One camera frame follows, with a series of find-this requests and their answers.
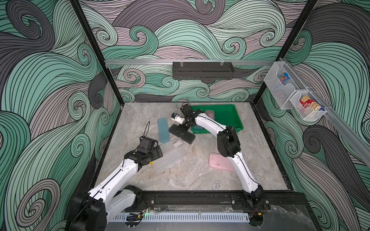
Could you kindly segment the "black pencil case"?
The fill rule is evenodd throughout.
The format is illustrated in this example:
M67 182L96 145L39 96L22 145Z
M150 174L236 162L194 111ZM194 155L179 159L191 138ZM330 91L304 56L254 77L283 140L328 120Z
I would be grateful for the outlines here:
M185 141L188 144L192 144L196 137L194 134L191 134L190 132L188 132L188 129L189 129L189 126L173 124L169 128L169 133L180 138L181 140Z

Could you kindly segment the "pink translucent pencil case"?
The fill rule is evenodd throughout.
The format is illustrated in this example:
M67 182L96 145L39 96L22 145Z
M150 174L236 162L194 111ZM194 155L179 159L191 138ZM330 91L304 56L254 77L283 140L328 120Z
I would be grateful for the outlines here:
M209 118L211 118L212 120L214 120L214 119L215 119L215 112L214 112L213 110L206 110L206 111L205 111L205 114L206 114Z

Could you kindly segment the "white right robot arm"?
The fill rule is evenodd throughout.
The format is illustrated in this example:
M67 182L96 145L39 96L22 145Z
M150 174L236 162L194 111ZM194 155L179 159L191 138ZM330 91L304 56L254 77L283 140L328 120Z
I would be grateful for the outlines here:
M195 139L195 135L188 132L190 127L198 125L214 135L217 138L219 154L229 159L241 181L246 207L253 210L262 207L264 201L263 187L253 177L244 160L241 143L235 128L220 124L199 109L194 111L188 103L183 105L180 111L183 114L182 116L178 113L172 113L171 119L177 124L173 124L169 128L169 133L189 144L192 144Z

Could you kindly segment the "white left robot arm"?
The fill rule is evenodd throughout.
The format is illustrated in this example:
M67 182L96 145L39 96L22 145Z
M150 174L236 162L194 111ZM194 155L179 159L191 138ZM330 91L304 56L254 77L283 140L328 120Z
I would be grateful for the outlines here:
M157 140L141 136L139 145L125 154L118 167L98 186L77 194L67 215L67 231L103 231L107 224L124 209L141 206L141 190L122 186L143 166L163 157Z

